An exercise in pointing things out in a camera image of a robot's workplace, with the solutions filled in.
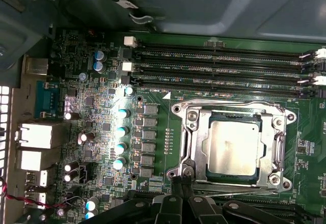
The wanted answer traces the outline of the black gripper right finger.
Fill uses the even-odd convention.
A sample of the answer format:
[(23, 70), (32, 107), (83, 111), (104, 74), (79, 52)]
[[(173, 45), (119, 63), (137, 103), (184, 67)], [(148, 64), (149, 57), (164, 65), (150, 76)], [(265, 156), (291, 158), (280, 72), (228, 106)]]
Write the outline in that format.
[(191, 177), (182, 177), (182, 197), (197, 223), (313, 223), (313, 214), (299, 205), (284, 206), (196, 195)]

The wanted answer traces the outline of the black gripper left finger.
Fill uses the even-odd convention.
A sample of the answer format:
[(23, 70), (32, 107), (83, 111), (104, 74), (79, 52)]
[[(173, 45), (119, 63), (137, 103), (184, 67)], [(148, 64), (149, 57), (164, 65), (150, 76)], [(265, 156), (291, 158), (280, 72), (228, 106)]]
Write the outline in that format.
[(152, 203), (131, 199), (86, 220), (86, 223), (182, 223), (182, 178), (171, 179), (171, 194)]

